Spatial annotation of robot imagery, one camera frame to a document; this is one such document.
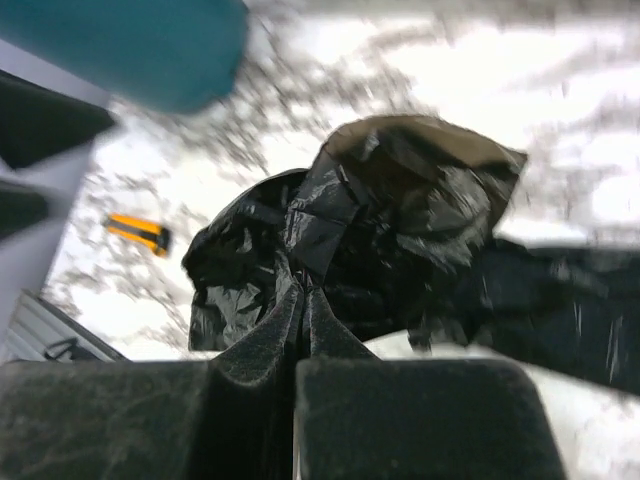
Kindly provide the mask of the black plastic trash bag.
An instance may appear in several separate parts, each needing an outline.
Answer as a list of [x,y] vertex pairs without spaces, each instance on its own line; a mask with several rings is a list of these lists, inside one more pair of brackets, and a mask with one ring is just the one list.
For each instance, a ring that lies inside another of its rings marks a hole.
[[193,351],[221,351],[274,307],[287,274],[360,340],[477,344],[639,390],[639,255],[494,237],[527,157],[426,116],[335,130],[307,169],[249,188],[193,238]]

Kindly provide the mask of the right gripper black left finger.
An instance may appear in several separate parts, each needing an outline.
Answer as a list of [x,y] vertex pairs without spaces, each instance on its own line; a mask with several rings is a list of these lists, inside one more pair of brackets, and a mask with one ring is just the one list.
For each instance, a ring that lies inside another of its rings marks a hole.
[[289,479],[297,286],[209,361],[1,370],[5,479]]

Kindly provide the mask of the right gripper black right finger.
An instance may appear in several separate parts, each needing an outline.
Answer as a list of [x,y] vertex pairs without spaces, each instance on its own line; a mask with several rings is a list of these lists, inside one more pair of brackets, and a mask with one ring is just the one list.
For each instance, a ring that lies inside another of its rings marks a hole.
[[538,391],[494,359],[382,360],[310,289],[296,371],[305,479],[562,479]]

